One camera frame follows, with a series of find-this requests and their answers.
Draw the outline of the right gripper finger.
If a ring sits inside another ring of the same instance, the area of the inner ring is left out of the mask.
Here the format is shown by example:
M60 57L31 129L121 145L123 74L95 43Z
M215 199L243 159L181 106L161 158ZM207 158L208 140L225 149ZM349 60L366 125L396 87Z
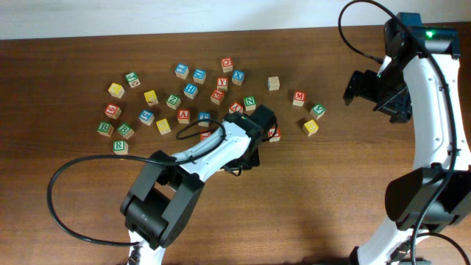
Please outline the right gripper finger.
M373 110L380 112L397 112L396 98L396 96L390 96L380 99Z
M345 89L343 100L346 106L348 106L354 98L358 95L358 90L361 87L361 83L364 80L364 73L360 71L354 71L350 77L347 87Z

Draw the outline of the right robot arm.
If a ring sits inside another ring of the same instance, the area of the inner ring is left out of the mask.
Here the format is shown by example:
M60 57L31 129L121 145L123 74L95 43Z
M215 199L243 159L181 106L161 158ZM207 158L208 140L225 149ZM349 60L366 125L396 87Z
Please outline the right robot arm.
M367 99L393 123L412 121L414 164L388 184L386 218L370 240L353 249L351 264L404 264L412 244L470 213L457 31L425 26L417 13L398 13L385 23L384 41L379 71L355 71L343 98L346 103Z

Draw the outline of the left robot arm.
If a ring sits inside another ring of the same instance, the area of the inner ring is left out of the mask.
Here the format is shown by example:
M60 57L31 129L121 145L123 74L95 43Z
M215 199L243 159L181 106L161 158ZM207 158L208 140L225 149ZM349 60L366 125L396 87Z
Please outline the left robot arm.
M188 224L205 181L220 169L239 175L258 166L258 146L275 123L274 112L263 105L250 115L228 113L196 146L172 156L152 154L120 207L132 243L129 264L161 264Z

